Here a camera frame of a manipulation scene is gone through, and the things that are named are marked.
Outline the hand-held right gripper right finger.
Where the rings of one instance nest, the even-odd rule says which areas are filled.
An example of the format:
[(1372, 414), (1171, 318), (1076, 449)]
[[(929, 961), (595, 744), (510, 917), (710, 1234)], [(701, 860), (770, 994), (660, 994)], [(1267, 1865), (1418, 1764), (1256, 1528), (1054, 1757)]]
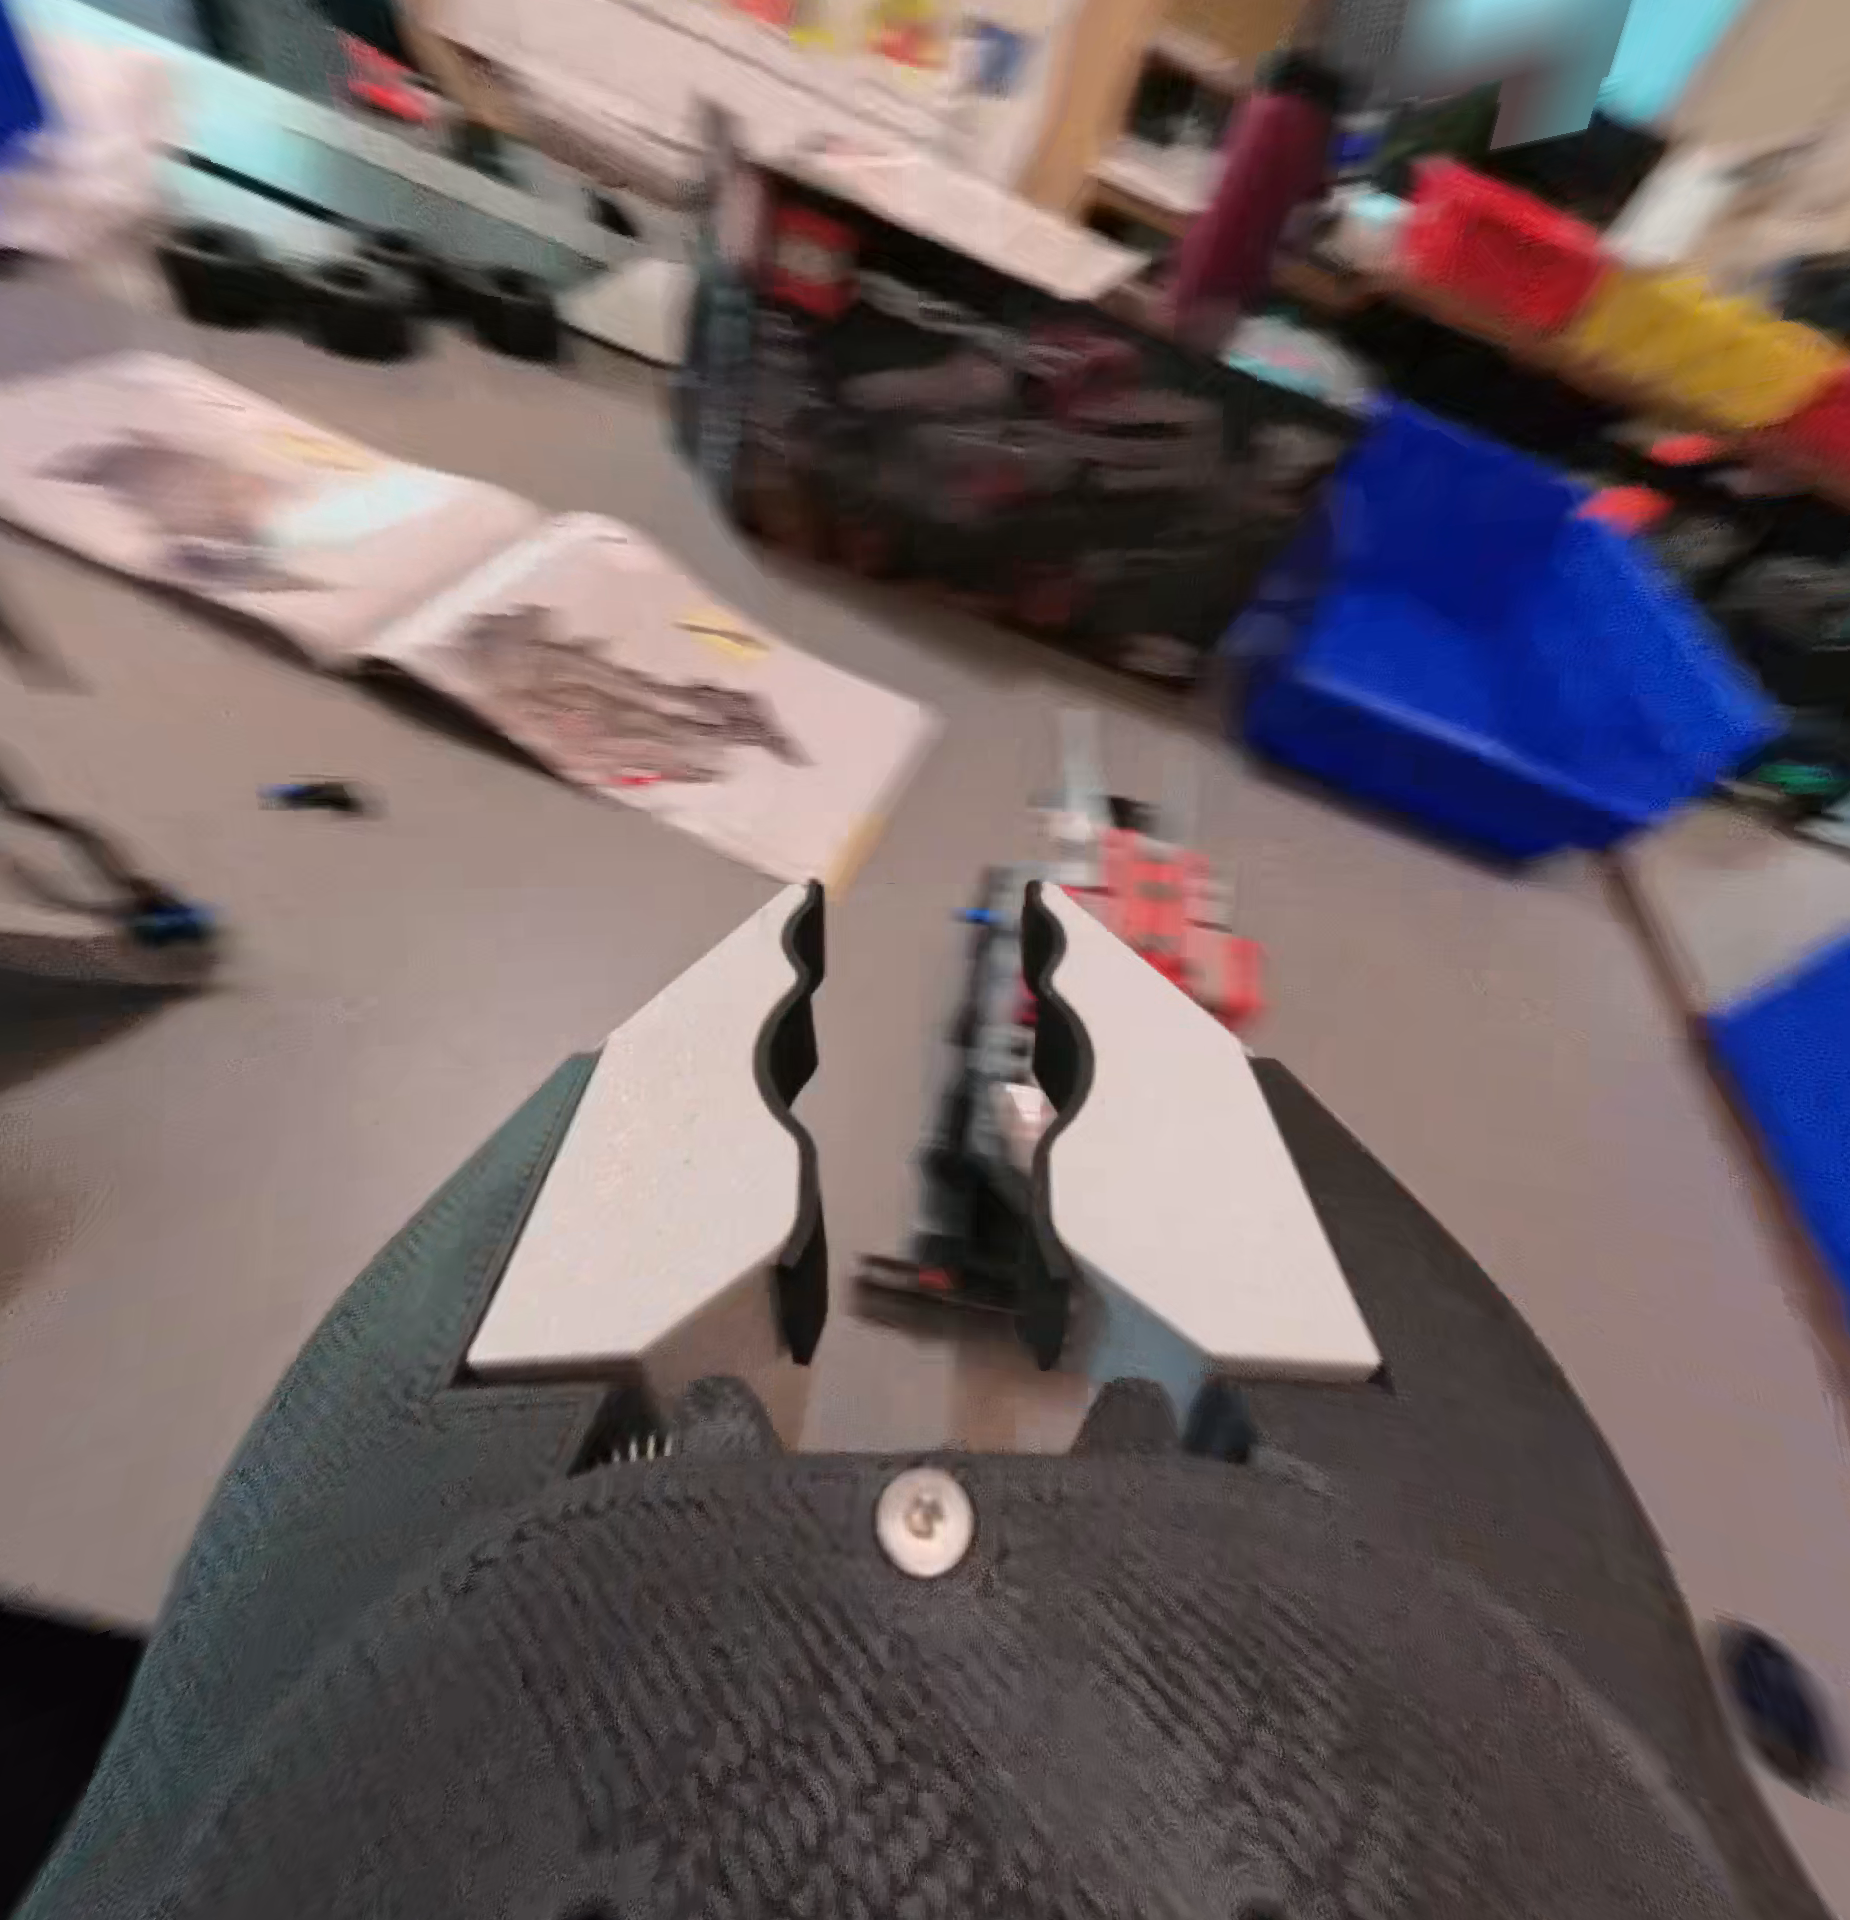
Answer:
[(1384, 1352), (1248, 1045), (1046, 881), (1021, 900), (1042, 1124), (1024, 1164), (1021, 1342), (1042, 1371), (1366, 1386)]

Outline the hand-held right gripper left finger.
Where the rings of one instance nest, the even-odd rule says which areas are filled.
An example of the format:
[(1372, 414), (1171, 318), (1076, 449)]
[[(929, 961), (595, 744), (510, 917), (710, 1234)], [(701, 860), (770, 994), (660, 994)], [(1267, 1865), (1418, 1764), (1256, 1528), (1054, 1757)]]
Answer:
[(742, 1381), (793, 1441), (828, 1319), (818, 1144), (825, 894), (782, 888), (611, 1030), (466, 1342), (475, 1385), (604, 1385), (671, 1412)]

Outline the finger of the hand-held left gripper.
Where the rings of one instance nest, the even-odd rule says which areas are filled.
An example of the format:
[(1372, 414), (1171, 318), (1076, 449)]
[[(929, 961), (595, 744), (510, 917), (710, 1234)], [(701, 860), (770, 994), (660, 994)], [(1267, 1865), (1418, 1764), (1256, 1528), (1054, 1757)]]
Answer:
[(45, 644), (4, 604), (0, 594), (0, 660), (30, 687), (74, 691), (77, 675), (66, 660)]
[(110, 831), (34, 798), (0, 768), (3, 973), (105, 991), (199, 991), (220, 966), (220, 935), (209, 948), (146, 948), (122, 929), (128, 905), (153, 891), (196, 903), (146, 872)]

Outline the brick-built toy truck chassis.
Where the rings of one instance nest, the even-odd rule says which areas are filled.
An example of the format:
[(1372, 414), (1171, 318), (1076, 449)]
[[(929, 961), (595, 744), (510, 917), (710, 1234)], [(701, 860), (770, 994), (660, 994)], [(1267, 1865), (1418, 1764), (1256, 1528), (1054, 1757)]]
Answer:
[(1265, 1006), (1265, 959), (1234, 923), (1234, 889), (1189, 846), (1199, 768), (1168, 755), (1163, 797), (1116, 795), (1100, 717), (1065, 708), (1057, 784), (1034, 803), (1042, 851), (984, 869), (962, 913), (961, 989), (947, 1019), (937, 1102), (922, 1130), (911, 1231), (898, 1255), (866, 1255), (855, 1283), (867, 1309), (1020, 1306), (1034, 1146), (1052, 1106), (1034, 1076), (1036, 1006), (1021, 975), (1021, 900), (1036, 881), (1070, 894), (1236, 1040)]

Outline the adjacent grey wood-edged desk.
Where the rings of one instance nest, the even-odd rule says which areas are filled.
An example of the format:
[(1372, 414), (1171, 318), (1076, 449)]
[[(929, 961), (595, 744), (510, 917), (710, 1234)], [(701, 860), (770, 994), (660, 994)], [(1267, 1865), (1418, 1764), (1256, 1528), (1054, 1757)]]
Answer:
[(1710, 803), (1607, 855), (1606, 869), (1779, 1237), (1791, 1307), (1850, 1441), (1850, 1306), (1710, 1035), (1713, 1015), (1850, 933), (1850, 856)]

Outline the white cloth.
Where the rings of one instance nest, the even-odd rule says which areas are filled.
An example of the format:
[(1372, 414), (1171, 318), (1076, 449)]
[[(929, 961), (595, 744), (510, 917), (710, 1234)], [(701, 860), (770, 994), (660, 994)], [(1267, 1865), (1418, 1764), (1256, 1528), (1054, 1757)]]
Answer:
[(92, 262), (160, 213), (177, 135), (169, 59), (0, 22), (0, 256)]

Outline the open instruction booklet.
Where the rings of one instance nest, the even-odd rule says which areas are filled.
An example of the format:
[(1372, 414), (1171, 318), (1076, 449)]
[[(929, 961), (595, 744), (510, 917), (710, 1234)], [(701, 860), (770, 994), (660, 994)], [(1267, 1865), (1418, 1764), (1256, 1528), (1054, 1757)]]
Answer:
[(0, 521), (324, 674), (423, 687), (775, 881), (842, 885), (940, 728), (715, 604), (633, 523), (548, 513), (162, 351), (0, 381)]

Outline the blue storage bin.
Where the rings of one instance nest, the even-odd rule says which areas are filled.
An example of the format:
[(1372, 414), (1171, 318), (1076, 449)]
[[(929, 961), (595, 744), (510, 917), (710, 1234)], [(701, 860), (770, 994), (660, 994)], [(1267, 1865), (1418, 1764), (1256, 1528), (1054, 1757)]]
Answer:
[(1704, 1016), (1850, 1319), (1850, 932)]
[(1607, 851), (1785, 717), (1558, 468), (1390, 400), (1223, 640), (1234, 737), (1488, 860)]

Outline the black toy set box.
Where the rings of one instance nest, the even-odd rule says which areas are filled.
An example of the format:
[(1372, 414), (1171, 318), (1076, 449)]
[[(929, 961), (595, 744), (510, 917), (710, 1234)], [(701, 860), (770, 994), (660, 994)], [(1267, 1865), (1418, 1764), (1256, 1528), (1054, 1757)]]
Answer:
[(911, 150), (701, 108), (673, 441), (744, 535), (1199, 685), (1368, 420), (1118, 316), (1079, 229)]

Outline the dark blue round object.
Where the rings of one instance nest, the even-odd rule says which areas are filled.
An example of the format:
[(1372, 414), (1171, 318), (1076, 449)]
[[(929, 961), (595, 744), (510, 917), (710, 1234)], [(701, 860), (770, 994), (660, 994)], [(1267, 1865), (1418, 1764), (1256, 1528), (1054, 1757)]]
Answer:
[(1713, 1659), (1743, 1739), (1785, 1785), (1833, 1796), (1842, 1777), (1842, 1749), (1815, 1675), (1767, 1630), (1722, 1619), (1713, 1630)]

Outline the yellow storage bin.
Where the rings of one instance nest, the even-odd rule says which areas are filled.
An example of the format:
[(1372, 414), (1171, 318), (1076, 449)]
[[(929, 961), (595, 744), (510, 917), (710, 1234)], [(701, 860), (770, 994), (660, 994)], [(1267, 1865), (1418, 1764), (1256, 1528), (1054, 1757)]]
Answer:
[(1758, 425), (1782, 398), (1786, 329), (1770, 311), (1701, 293), (1668, 307), (1660, 390), (1683, 406)]
[(1748, 338), (1748, 395), (1743, 432), (1785, 425), (1850, 369), (1850, 348), (1823, 333), (1768, 318)]
[(1611, 268), (1567, 334), (1573, 356), (1633, 388), (1668, 383), (1691, 356), (1710, 289), (1694, 274)]

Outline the dark red bottle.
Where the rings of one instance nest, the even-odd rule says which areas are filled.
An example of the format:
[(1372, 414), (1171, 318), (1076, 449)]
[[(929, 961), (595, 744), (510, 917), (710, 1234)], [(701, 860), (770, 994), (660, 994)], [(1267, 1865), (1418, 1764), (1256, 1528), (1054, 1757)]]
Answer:
[(1163, 312), (1181, 348), (1217, 350), (1260, 307), (1289, 226), (1320, 203), (1341, 99), (1334, 67), (1284, 51), (1234, 108), (1217, 178), (1168, 277)]

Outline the red storage bin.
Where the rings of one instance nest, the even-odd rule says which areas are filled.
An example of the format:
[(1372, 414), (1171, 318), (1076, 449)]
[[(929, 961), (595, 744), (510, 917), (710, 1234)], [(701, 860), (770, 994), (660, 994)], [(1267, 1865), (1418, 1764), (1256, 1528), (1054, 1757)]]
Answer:
[(1850, 479), (1850, 365), (1785, 423), (1785, 443), (1818, 468)]
[(1391, 260), (1416, 286), (1537, 334), (1573, 324), (1607, 266), (1600, 229), (1452, 155), (1416, 162)]

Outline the colourful printed sheet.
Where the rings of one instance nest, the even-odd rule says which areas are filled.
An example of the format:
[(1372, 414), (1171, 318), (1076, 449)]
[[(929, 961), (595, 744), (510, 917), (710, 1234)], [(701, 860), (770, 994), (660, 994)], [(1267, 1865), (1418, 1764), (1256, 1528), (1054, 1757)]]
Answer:
[(978, 99), (1021, 87), (1059, 11), (1052, 2), (725, 2), (809, 54), (862, 61), (872, 77), (943, 83)]

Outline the wooden cabinet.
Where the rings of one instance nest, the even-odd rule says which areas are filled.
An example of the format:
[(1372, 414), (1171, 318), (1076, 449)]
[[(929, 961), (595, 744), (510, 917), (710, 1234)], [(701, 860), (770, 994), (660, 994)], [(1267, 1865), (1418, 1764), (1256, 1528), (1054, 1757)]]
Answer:
[(1018, 191), (1076, 224), (1133, 216), (1178, 235), (1200, 209), (1234, 108), (1260, 66), (1322, 32), (1330, 4), (1087, 2)]

